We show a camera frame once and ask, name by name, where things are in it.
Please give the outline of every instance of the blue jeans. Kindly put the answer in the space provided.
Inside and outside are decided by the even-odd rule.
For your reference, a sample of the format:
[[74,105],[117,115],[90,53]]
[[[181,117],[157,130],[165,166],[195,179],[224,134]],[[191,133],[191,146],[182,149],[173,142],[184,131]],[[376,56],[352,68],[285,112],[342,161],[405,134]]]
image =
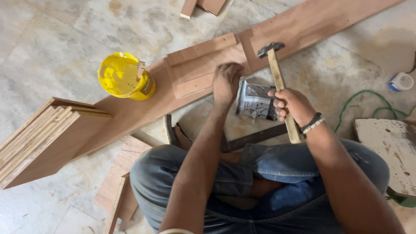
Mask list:
[[[342,140],[342,144],[371,182],[384,193],[389,182],[389,167],[385,161],[360,143]],[[173,145],[154,147],[143,153],[131,169],[131,187],[155,231],[165,214],[173,180],[186,153]],[[245,211],[215,197],[248,197],[253,177],[288,185],[267,193],[253,209]],[[343,230],[334,216],[319,170],[306,144],[247,144],[237,164],[219,163],[212,196],[207,202],[204,233],[332,234],[343,233]]]

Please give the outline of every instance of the black wristband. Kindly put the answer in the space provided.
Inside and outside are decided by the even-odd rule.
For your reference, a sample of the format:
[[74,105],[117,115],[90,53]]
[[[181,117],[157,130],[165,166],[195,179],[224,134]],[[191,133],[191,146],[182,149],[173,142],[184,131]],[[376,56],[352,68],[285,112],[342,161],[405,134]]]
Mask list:
[[309,122],[309,124],[303,126],[300,128],[300,133],[302,133],[303,131],[305,131],[305,129],[309,126],[311,126],[312,124],[314,124],[316,121],[318,121],[321,118],[322,113],[318,112],[315,114],[315,116],[313,117],[313,119]]

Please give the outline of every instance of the yellow bucket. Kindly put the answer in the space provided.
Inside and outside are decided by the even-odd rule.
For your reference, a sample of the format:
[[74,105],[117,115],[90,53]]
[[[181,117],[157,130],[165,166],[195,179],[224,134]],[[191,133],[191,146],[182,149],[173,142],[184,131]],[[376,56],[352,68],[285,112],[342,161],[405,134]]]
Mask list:
[[156,83],[150,74],[143,71],[141,78],[137,77],[135,56],[118,52],[108,56],[98,69],[98,80],[101,86],[111,95],[135,100],[146,100],[156,90]]

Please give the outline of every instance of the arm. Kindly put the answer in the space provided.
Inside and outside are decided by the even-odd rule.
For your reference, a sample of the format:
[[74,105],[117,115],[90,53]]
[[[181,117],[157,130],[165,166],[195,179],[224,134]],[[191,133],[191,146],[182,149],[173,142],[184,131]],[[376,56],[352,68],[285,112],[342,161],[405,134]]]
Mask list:
[[[287,114],[283,109],[286,104],[280,99],[287,101],[286,107],[300,126],[307,125],[316,114],[306,96],[298,91],[285,89],[275,96],[280,120]],[[331,207],[346,233],[404,234],[382,194],[325,122],[307,133],[306,143],[323,178]]]
[[237,96],[243,73],[239,64],[224,64],[215,71],[214,106],[207,122],[189,149],[173,182],[159,232],[180,228],[203,233],[204,214],[220,158],[225,117]]

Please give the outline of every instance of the tile floor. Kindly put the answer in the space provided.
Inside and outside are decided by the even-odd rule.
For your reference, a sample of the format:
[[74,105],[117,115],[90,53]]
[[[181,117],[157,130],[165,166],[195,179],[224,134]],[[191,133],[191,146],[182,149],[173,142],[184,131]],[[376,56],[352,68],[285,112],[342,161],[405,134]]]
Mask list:
[[[0,142],[10,136],[50,96],[94,103],[107,93],[96,70],[109,54],[124,51],[151,63],[167,53],[229,32],[239,32],[303,0],[228,0],[215,17],[196,9],[179,17],[184,0],[2,0],[0,2]],[[416,50],[416,0],[407,0],[282,61],[289,87],[305,93],[335,128],[345,101],[363,89],[382,94],[409,112],[414,92],[393,92],[387,80],[410,70]],[[246,78],[271,84],[263,69]],[[172,113],[195,138],[212,106],[205,97]],[[337,134],[352,138],[351,121],[371,117],[385,104],[362,94],[343,116]],[[227,118],[229,140],[276,125],[248,116]],[[392,118],[381,111],[379,118]],[[152,145],[165,144],[161,121],[134,133]],[[283,135],[262,144],[288,142]],[[17,233],[102,233],[108,213],[92,204],[122,146],[118,140],[66,165],[57,174],[0,191],[0,230]],[[416,233],[415,209],[390,203],[408,234]],[[140,209],[116,233],[153,233]]]

